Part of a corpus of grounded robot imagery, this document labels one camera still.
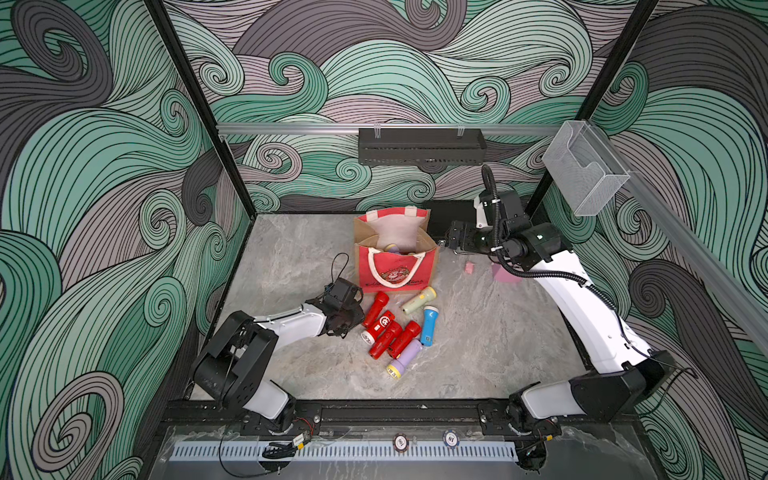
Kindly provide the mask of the red jute tote bag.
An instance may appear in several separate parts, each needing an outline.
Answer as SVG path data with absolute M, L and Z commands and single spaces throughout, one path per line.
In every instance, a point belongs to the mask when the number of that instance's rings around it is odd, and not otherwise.
M 415 206 L 371 210 L 354 219 L 357 284 L 365 293 L 429 286 L 438 246 L 427 232 L 430 212 Z

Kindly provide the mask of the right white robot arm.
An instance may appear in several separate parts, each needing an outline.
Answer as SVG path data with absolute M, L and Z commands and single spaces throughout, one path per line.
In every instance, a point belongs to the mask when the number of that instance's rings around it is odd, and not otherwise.
M 511 395 L 510 414 L 518 424 L 564 416 L 608 423 L 651 397 L 676 370 L 669 352 L 652 348 L 620 317 L 554 225 L 509 230 L 454 220 L 446 245 L 457 252 L 486 255 L 512 276 L 536 281 L 554 300 L 586 353 L 588 373 L 531 385 Z

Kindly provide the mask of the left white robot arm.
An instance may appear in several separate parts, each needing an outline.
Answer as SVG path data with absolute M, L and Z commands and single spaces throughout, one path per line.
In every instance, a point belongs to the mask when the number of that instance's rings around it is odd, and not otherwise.
M 198 355 L 192 378 L 225 408 L 254 412 L 282 426 L 293 415 L 294 397 L 265 378 L 274 353 L 308 338 L 344 338 L 364 317 L 357 302 L 337 308 L 316 300 L 266 316 L 236 311 Z

